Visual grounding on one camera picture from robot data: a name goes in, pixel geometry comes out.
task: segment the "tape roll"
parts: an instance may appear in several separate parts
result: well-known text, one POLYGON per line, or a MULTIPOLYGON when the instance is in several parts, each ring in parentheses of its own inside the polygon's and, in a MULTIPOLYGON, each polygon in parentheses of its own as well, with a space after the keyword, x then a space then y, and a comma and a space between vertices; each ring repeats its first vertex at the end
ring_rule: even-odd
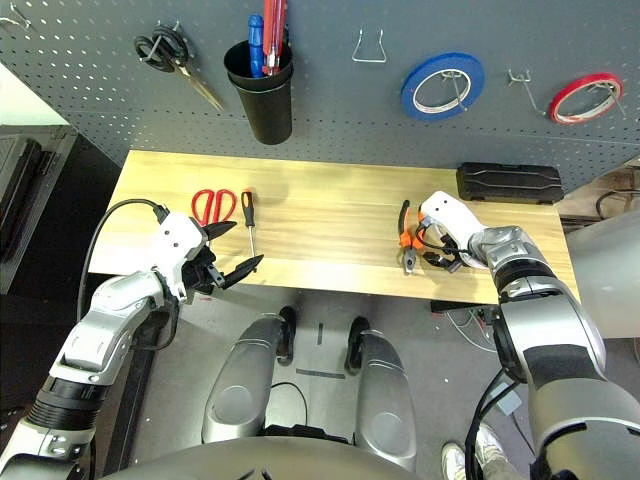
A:
POLYGON ((574 80, 569 85, 560 90, 549 105, 549 116, 551 120, 561 125, 575 125, 577 123, 588 122, 600 115, 604 115, 611 110, 616 100, 622 97, 624 93, 624 86, 622 80, 611 72, 599 72, 586 75, 582 78, 574 80), (607 85, 610 86, 611 94, 607 96, 606 100, 596 105, 591 110, 587 110, 583 113, 576 113, 574 115, 561 115, 559 113, 562 104, 573 94, 588 88, 593 85, 607 85))
POLYGON ((475 102, 484 88, 484 69, 480 60, 467 53, 451 52, 433 57, 416 67, 407 77, 402 87, 402 106, 407 115, 418 120, 434 122, 453 117, 465 111, 475 102), (429 79, 442 73, 453 72, 466 80, 460 91, 460 101, 452 101, 439 106, 424 105, 418 101, 418 91, 429 79))

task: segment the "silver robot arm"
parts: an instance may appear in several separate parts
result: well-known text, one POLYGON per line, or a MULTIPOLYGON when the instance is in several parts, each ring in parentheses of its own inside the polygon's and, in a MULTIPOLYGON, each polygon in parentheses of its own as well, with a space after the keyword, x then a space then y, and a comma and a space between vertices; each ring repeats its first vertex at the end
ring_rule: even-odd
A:
POLYGON ((262 255, 224 275, 213 265, 209 240, 235 222, 200 227, 181 213, 163 215, 153 246, 153 265, 144 272, 112 278, 94 293, 89 312, 73 328, 38 393, 0 456, 0 478, 82 478, 77 460, 95 434, 95 422, 148 315, 194 290, 228 288, 249 275, 262 255))
POLYGON ((470 221, 466 206, 443 192, 423 203, 423 212, 468 251, 461 255, 467 265, 491 272, 500 303, 494 323, 500 362, 529 386, 532 478, 637 477, 640 404, 605 378, 597 328, 531 238, 520 227, 470 221), (447 217, 451 205, 455 215, 447 217))

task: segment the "wooden tabletop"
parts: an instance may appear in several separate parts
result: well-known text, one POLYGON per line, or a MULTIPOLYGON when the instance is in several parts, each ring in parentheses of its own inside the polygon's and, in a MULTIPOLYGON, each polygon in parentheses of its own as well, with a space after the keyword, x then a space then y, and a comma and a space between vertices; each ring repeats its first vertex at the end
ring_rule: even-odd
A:
MULTIPOLYGON (((397 221, 403 200, 411 201, 417 225, 417 208, 431 193, 456 195, 454 170, 131 151, 111 203, 148 198, 191 215, 191 198, 203 188, 226 188, 238 196, 231 217, 238 225, 212 242, 216 266, 227 273, 250 256, 240 194, 247 188, 255 192, 256 253, 265 258, 243 283, 497 303, 487 270, 463 267, 449 274, 422 259, 411 276, 402 268, 397 221)), ((485 225, 523 227, 578 295, 554 206, 467 205, 485 225)), ((122 207, 100 235, 91 271, 148 268, 156 228, 149 207, 122 207)))

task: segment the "red handled scissors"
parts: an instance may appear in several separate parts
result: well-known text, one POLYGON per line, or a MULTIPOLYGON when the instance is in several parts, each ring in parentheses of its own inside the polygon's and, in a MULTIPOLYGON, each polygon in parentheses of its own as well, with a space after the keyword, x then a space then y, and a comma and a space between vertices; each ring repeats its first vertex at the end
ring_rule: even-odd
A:
POLYGON ((237 200, 238 199, 236 198, 236 194, 231 190, 222 189, 218 190, 218 193, 216 193, 213 190, 205 188, 204 190, 200 190, 199 192, 197 192, 191 199, 191 213, 193 213, 193 216, 202 227, 210 223, 224 222, 225 220, 229 219, 231 214, 233 214, 233 211, 236 209, 237 200), (204 204, 203 215, 199 215, 198 200, 202 196, 206 196, 206 202, 204 204), (231 200, 231 207, 229 208, 229 211, 224 216, 224 218, 220 218, 220 210, 222 209, 222 203, 225 196, 229 197, 229 199, 231 200), (211 207, 213 207, 213 217, 211 216, 211 207))

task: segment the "orange handled pliers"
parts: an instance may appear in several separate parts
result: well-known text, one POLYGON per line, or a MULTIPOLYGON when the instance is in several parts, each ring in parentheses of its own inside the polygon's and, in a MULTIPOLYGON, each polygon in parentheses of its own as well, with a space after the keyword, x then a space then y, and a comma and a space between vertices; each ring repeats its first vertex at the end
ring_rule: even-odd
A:
MULTIPOLYGON (((398 217, 398 235, 400 235, 400 246, 404 248, 404 253, 402 254, 402 264, 404 265, 404 273, 406 273, 407 275, 413 273, 413 267, 415 266, 417 259, 416 252, 424 247, 422 242, 420 242, 418 238, 411 234, 411 230, 409 228, 410 205, 411 202, 409 202, 409 200, 405 200, 402 203, 400 216, 398 217)), ((421 212, 418 213, 418 221, 422 221, 423 219, 424 214, 421 212)))

